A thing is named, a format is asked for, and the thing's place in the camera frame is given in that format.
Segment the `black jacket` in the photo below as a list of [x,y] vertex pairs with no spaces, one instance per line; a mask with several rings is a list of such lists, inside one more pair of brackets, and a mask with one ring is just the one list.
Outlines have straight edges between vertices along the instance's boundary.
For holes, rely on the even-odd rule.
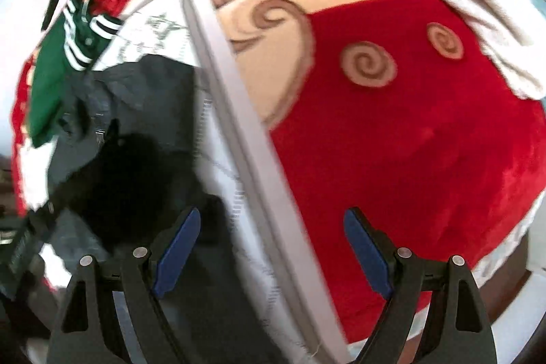
[[[1,249],[1,344],[21,363],[19,337],[48,349],[57,314],[86,255],[108,261],[148,247],[195,207],[201,231],[174,289],[159,304],[185,363],[281,363],[236,271],[225,206],[195,172],[195,69],[146,55],[104,71],[71,72],[49,168],[49,196]],[[120,310],[131,361],[144,361]]]

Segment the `red floral blanket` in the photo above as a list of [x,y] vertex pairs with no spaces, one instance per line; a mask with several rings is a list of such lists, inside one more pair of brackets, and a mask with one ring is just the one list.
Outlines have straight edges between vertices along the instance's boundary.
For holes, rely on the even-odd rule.
[[[132,0],[90,1],[124,27]],[[419,255],[458,254],[479,283],[492,277],[545,194],[545,115],[512,93],[455,10],[442,0],[211,1],[348,351],[382,301],[345,236],[347,208]]]

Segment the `green striped garment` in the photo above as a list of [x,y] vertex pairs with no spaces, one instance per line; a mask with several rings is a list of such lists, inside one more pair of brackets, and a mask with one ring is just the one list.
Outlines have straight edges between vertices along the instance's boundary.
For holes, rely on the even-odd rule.
[[91,13],[90,0],[69,0],[43,38],[30,86],[26,128],[32,146],[47,144],[63,115],[71,72],[90,70],[122,28],[123,21]]

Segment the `white quilted mat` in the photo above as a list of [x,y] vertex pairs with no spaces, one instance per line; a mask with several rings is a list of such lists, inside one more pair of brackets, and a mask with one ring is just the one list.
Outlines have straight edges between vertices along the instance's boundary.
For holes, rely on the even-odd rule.
[[132,0],[97,62],[164,55],[196,69],[196,168],[228,211],[257,317],[292,363],[350,360],[329,291],[211,0]]

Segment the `white fluffy towel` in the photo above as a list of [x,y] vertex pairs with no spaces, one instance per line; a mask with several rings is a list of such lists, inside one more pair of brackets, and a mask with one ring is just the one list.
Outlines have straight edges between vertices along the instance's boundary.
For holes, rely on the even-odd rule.
[[545,98],[545,17],[532,0],[443,0],[520,99]]

